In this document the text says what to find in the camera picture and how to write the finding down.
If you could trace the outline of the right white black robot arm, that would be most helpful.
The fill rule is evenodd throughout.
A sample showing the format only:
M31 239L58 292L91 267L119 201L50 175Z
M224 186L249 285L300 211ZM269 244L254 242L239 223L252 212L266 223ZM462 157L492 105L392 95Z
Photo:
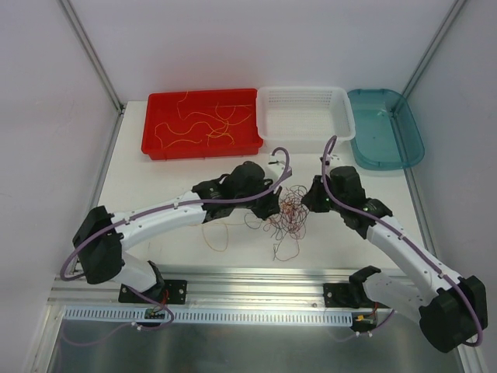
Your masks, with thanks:
M488 325L485 285L463 277L411 239L383 202L367 197L352 166L316 175L302 199L314 213L334 211L344 224L385 253L410 279L404 286L368 266L349 278L349 300L359 307L378 302L419 325L438 351L477 347Z

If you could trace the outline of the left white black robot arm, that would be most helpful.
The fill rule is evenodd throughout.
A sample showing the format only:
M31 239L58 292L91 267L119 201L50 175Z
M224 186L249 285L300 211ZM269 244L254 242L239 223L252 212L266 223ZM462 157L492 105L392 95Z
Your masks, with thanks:
M236 208L266 220L279 213L280 184L290 174L291 167L281 161L272 160L266 168L246 161L163 205L114 214L95 207L73 238L82 276L91 285L121 284L127 302L160 302L166 283L158 267L129 254L129 249L183 226L226 218Z

